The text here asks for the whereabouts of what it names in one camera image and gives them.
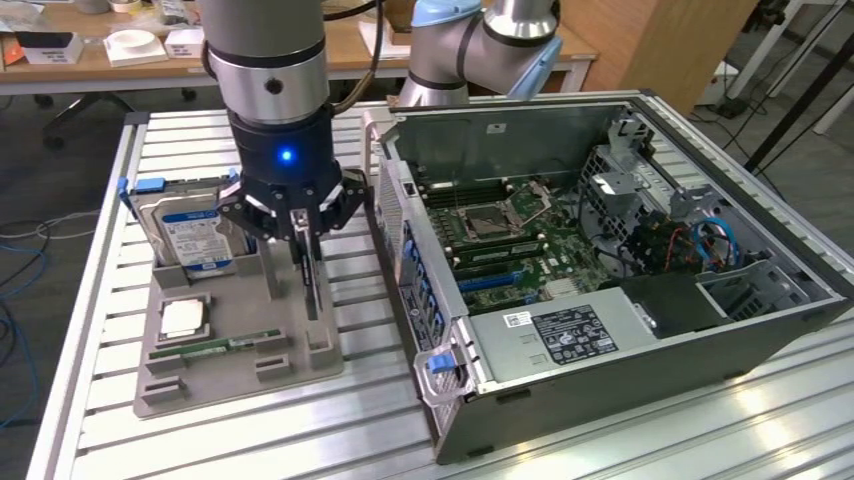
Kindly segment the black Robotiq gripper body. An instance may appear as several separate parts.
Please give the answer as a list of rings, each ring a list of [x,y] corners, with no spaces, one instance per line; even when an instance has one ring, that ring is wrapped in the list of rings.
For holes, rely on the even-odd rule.
[[[284,124],[261,124],[242,119],[232,110],[226,112],[232,136],[237,147],[241,172],[240,182],[249,201],[260,206],[262,197],[273,188],[283,187],[289,199],[289,216],[303,210],[308,216],[309,238],[309,183],[315,178],[341,168],[333,156],[332,106],[321,107],[305,118]]]

